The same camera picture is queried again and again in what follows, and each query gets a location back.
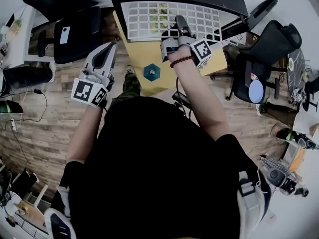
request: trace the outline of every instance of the person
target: person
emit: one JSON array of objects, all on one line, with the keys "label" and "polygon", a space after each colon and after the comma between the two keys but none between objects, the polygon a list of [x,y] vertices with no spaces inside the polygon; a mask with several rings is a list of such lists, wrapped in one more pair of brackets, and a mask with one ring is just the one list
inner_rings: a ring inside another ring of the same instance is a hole
[{"label": "person", "polygon": [[[182,46],[169,60],[190,55]],[[131,71],[99,136],[103,109],[87,107],[60,183],[69,190],[67,230],[77,238],[239,238],[238,173],[257,182],[257,166],[231,134],[222,103],[194,62],[173,69],[199,126],[172,104],[140,97]],[[268,187],[264,178],[261,186]],[[56,193],[52,207],[63,211],[61,201]]]}]

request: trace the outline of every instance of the hexagon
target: hexagon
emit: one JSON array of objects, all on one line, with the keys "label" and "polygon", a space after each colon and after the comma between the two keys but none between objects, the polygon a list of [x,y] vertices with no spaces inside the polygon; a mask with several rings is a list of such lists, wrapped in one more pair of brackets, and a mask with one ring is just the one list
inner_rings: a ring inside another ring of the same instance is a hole
[{"label": "hexagon", "polygon": [[144,77],[149,81],[155,81],[160,77],[160,68],[154,64],[144,67]]}]

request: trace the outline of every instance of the wood grain floor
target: wood grain floor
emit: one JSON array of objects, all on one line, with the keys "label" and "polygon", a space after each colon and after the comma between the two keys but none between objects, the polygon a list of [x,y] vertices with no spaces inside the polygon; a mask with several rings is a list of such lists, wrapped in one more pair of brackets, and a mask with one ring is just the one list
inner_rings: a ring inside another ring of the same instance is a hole
[{"label": "wood grain floor", "polygon": [[[105,38],[105,42],[114,40],[114,37],[117,36],[114,21],[109,16],[106,20],[108,23],[105,23],[104,33],[108,33],[108,35]],[[31,40],[31,51],[36,47],[36,38],[39,31],[41,31],[41,28],[36,30]],[[119,51],[113,70],[115,84],[108,97],[109,101],[122,92],[125,71],[130,64],[130,59],[123,42],[117,41],[117,44]],[[48,184],[49,188],[44,196],[48,201],[52,199],[56,186],[60,182],[65,166],[68,144],[86,108],[85,105],[70,99],[73,80],[75,77],[78,77],[80,70],[83,68],[84,61],[85,59],[82,59],[68,66],[59,66],[57,67],[53,83],[29,88],[30,90],[38,88],[44,91],[48,100],[47,110],[40,122],[23,121],[18,132],[15,133],[21,143],[24,154],[30,162],[30,164],[27,164],[28,171],[36,173],[40,179],[40,183],[34,185],[32,192],[37,195],[44,184]],[[258,163],[258,156],[260,154],[269,153],[277,157],[281,156],[285,145],[279,144],[270,136],[272,126],[277,122],[267,117],[257,116],[256,107],[253,104],[243,102],[236,97],[233,97],[230,102],[226,101],[224,97],[226,93],[230,92],[230,78],[220,78],[215,81],[211,81],[209,77],[204,78],[212,91],[222,101],[232,131],[239,139],[247,155],[256,163]],[[159,93],[156,97],[173,103],[171,96],[174,92],[175,90],[168,90]],[[24,94],[13,97],[14,101],[22,105]],[[287,105],[288,99],[287,86],[286,84],[282,84],[279,102]],[[45,109],[44,96],[27,93],[23,109],[24,114],[22,117],[24,119],[39,119]],[[14,172],[22,172],[26,163],[25,157],[12,131],[9,129],[10,125],[7,125],[6,130],[4,130],[5,122],[10,118],[18,120],[20,116],[0,116],[2,127],[2,130],[0,130],[0,155],[7,167],[11,168]]]}]

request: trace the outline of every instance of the hand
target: hand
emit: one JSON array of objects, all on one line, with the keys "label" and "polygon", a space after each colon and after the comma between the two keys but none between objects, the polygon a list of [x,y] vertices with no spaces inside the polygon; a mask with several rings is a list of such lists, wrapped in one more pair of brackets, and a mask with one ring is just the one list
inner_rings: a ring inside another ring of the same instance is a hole
[{"label": "hand", "polygon": [[168,55],[169,61],[172,63],[177,59],[184,58],[190,56],[190,48],[186,45],[183,45],[178,48],[178,50],[170,55]]}]

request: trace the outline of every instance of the wrist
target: wrist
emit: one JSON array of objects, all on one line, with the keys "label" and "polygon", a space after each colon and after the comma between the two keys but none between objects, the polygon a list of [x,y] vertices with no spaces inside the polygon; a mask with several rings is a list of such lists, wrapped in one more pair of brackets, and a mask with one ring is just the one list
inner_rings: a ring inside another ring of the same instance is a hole
[{"label": "wrist", "polygon": [[188,68],[194,67],[194,68],[196,68],[195,63],[194,63],[194,61],[192,59],[179,62],[179,63],[175,64],[173,68],[176,71],[176,70],[183,70],[183,69],[185,69],[185,67],[188,67]]}]

